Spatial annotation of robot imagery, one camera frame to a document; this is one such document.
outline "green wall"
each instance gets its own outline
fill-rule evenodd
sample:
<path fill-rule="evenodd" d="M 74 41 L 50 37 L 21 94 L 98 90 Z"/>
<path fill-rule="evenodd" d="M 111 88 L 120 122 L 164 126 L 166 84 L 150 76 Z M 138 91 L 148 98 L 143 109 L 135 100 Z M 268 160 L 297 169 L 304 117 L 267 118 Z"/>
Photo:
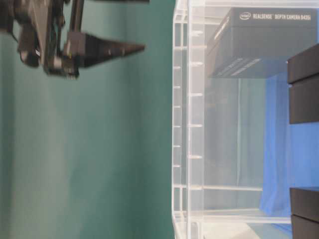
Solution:
<path fill-rule="evenodd" d="M 173 5 L 87 1 L 83 30 L 148 48 L 78 81 L 27 68 L 0 37 L 0 238 L 173 238 Z"/>

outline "transparent plastic container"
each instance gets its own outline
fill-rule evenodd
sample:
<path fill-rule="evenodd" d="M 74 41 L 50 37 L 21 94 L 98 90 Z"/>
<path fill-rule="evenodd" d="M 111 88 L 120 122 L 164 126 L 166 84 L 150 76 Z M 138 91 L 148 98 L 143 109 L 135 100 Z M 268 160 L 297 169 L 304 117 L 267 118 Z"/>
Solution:
<path fill-rule="evenodd" d="M 175 238 L 291 238 L 280 229 L 291 223 L 287 213 L 261 209 L 271 170 L 266 108 L 278 104 L 266 96 L 267 79 L 287 74 L 288 58 L 317 43 L 318 7 L 318 0 L 176 0 Z"/>

